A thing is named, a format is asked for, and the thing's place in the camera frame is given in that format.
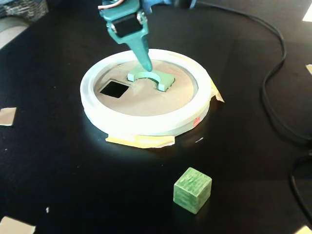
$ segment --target black cable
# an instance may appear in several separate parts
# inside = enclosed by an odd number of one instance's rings
[[[297,133],[291,126],[289,126],[276,112],[276,110],[273,108],[272,104],[270,103],[270,99],[268,97],[267,94],[267,83],[270,79],[272,79],[274,77],[274,75],[281,69],[281,67],[284,65],[286,56],[287,56],[287,49],[286,49],[286,45],[284,42],[284,37],[282,35],[282,33],[279,31],[278,28],[276,28],[275,26],[273,26],[272,24],[270,24],[269,22],[267,22],[265,19],[258,17],[258,16],[253,16],[250,15],[248,13],[245,12],[241,12],[241,11],[237,11],[237,10],[233,10],[231,8],[227,8],[227,7],[223,7],[223,6],[219,6],[219,5],[214,5],[214,4],[210,4],[207,2],[202,2],[199,1],[197,2],[198,4],[201,4],[203,6],[207,6],[210,8],[216,8],[216,9],[220,9],[223,11],[227,11],[230,13],[234,13],[234,14],[238,14],[244,17],[247,17],[259,24],[261,24],[262,26],[264,26],[265,28],[267,28],[268,30],[270,30],[279,40],[280,45],[281,45],[281,49],[282,49],[282,58],[281,60],[277,63],[277,65],[270,70],[267,75],[265,76],[265,78],[262,81],[262,85],[261,85],[261,89],[260,89],[260,93],[261,93],[261,100],[264,106],[264,109],[267,113],[267,116],[271,122],[271,124],[275,127],[274,124],[274,120],[277,121],[287,132],[289,132],[290,134],[292,134],[293,136],[296,136],[297,138],[304,140],[308,146],[312,146],[312,136],[308,136],[308,135],[304,135],[301,133]],[[300,195],[300,192],[297,188],[296,185],[296,181],[294,178],[294,172],[295,170],[301,166],[303,163],[306,163],[308,161],[312,161],[312,150],[309,151],[308,156],[306,157],[300,157],[298,158],[294,164],[292,165],[292,168],[290,169],[289,172],[289,183],[290,183],[290,187],[292,189],[292,192],[296,198],[297,203],[299,204],[299,206],[301,207],[303,213],[305,214],[307,220],[311,223],[312,225],[312,213],[309,210],[308,206],[306,205],[305,201],[303,200],[302,196]]]
[[[286,56],[287,56],[287,49],[286,49],[286,45],[284,42],[284,37],[282,35],[282,33],[280,32],[280,30],[278,28],[276,28],[274,25],[270,24],[269,22],[267,22],[265,19],[258,17],[258,16],[253,16],[250,15],[248,13],[242,12],[242,11],[237,11],[231,8],[227,8],[227,7],[223,7],[223,6],[219,6],[219,5],[214,5],[214,4],[210,4],[207,2],[202,2],[202,1],[198,1],[197,4],[203,5],[203,6],[207,6],[210,8],[216,8],[216,9],[220,9],[223,11],[227,11],[230,13],[234,13],[234,14],[238,14],[244,17],[247,17],[259,24],[261,24],[262,26],[264,26],[265,28],[267,28],[268,30],[270,30],[279,40],[280,45],[281,45],[281,49],[282,49],[282,58],[281,60],[277,63],[277,65],[270,70],[267,75],[265,76],[265,78],[262,81],[262,85],[261,85],[261,89],[260,89],[260,93],[261,93],[261,100],[263,102],[263,106],[264,109],[267,113],[267,116],[271,122],[271,124],[274,126],[274,121],[277,121],[287,132],[289,132],[290,134],[292,134],[293,136],[305,141],[305,143],[307,144],[311,144],[312,143],[312,137],[308,136],[308,135],[304,135],[301,133],[297,133],[296,130],[294,130],[291,126],[289,126],[276,112],[276,110],[274,109],[274,107],[272,106],[270,99],[268,97],[268,93],[267,93],[267,83],[270,79],[272,79],[274,77],[274,75],[281,69],[281,67],[283,66]]]
[[[300,167],[302,164],[311,161],[312,162],[312,153],[310,153],[310,155],[305,156],[305,157],[300,157],[298,158],[292,165],[292,168],[289,171],[289,183],[290,183],[290,187],[292,189],[293,195],[295,196],[299,206],[301,207],[303,213],[305,214],[307,220],[311,223],[312,225],[312,213],[309,210],[308,206],[306,205],[306,203],[304,202],[302,196],[300,195],[300,192],[297,188],[296,185],[296,180],[294,178],[294,172],[295,170]]]

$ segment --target green block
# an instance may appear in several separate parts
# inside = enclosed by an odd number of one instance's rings
[[[210,197],[211,183],[209,176],[190,167],[174,185],[174,202],[197,214]]]

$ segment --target black table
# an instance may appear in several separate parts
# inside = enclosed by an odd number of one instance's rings
[[[289,57],[269,96],[289,124],[312,132],[312,77],[305,69],[312,63],[312,23],[301,21],[310,1],[214,2],[281,29]],[[0,107],[17,107],[14,126],[0,128],[0,217],[36,225],[38,234],[276,234],[306,224],[287,182],[305,149],[276,134],[259,98],[263,77],[280,58],[274,35],[219,10],[155,7],[150,47],[198,61],[226,103],[212,104],[174,146],[136,149],[106,143],[80,102],[84,73],[127,49],[108,36],[97,4],[64,1],[0,51]],[[188,167],[213,178],[211,198],[196,216],[172,201],[173,184]],[[300,189],[312,205],[311,182]]]

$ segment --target semicircular block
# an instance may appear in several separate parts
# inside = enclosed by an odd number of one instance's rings
[[[145,71],[141,66],[137,66],[135,69],[130,71],[127,75],[129,81],[136,81],[137,79],[147,78],[157,83],[157,89],[166,92],[167,89],[175,81],[175,76],[164,73],[161,71],[153,70],[152,72]]]

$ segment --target white ring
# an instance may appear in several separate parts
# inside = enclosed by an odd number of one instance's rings
[[[210,76],[193,59],[179,53],[150,49],[150,59],[176,64],[187,70],[196,80],[198,91],[185,106],[157,116],[131,116],[114,111],[103,105],[94,93],[94,86],[103,73],[116,64],[136,60],[132,51],[111,55],[93,65],[84,75],[81,85],[81,101],[89,120],[108,134],[133,134],[145,136],[177,136],[193,127],[194,120],[205,117],[211,99]]]

